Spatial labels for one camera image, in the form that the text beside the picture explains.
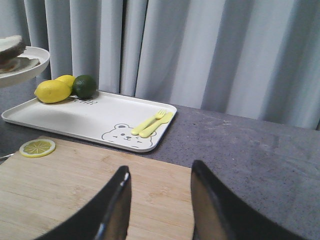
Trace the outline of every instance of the cartoon bear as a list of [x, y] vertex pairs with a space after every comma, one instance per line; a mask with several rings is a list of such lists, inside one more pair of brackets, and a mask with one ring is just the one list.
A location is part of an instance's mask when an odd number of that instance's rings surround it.
[[125, 123], [119, 123], [114, 126], [114, 129], [102, 134], [101, 138], [107, 142], [115, 143], [135, 149], [147, 149], [153, 145], [152, 137], [157, 133], [154, 131], [149, 137], [143, 138], [139, 135], [132, 135], [133, 127]]

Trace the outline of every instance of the lemon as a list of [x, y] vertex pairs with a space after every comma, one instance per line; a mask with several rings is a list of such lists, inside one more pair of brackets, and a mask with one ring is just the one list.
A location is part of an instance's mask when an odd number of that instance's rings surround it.
[[75, 79], [76, 79], [76, 77], [72, 76], [72, 75], [62, 75], [62, 76], [57, 77], [55, 80], [64, 82], [70, 88], [72, 88], [72, 85], [74, 84]]
[[66, 83], [57, 80], [43, 81], [34, 91], [34, 95], [46, 104], [60, 102], [69, 97], [70, 94], [71, 88]]
[[19, 152], [27, 158], [39, 158], [52, 153], [56, 149], [54, 141], [49, 139], [35, 139], [27, 141], [20, 148]]
[[88, 99], [97, 90], [97, 83], [90, 75], [77, 76], [72, 85], [72, 91], [80, 99]]

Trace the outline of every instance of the green lime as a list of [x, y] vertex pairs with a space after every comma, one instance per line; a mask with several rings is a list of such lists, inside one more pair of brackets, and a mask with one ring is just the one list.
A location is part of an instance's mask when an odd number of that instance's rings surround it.
[[90, 75], [77, 76], [72, 85], [72, 91], [79, 99], [88, 99], [95, 94], [97, 83]]

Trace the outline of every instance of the yellow knife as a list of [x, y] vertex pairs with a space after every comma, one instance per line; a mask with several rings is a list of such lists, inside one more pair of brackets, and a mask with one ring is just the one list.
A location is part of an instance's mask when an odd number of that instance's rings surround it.
[[142, 138], [149, 137], [161, 124], [167, 124], [174, 114], [172, 112], [168, 112], [166, 115], [164, 115], [163, 118], [159, 119], [158, 121], [154, 122], [150, 126], [148, 126], [146, 129], [141, 131], [139, 133], [139, 136]]

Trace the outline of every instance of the cutting board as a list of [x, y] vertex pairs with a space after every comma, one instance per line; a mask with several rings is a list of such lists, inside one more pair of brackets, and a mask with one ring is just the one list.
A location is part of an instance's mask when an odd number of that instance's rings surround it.
[[31, 240], [83, 207], [122, 165], [132, 176], [127, 240], [191, 240], [191, 169], [50, 138], [56, 150], [0, 165], [0, 240]]

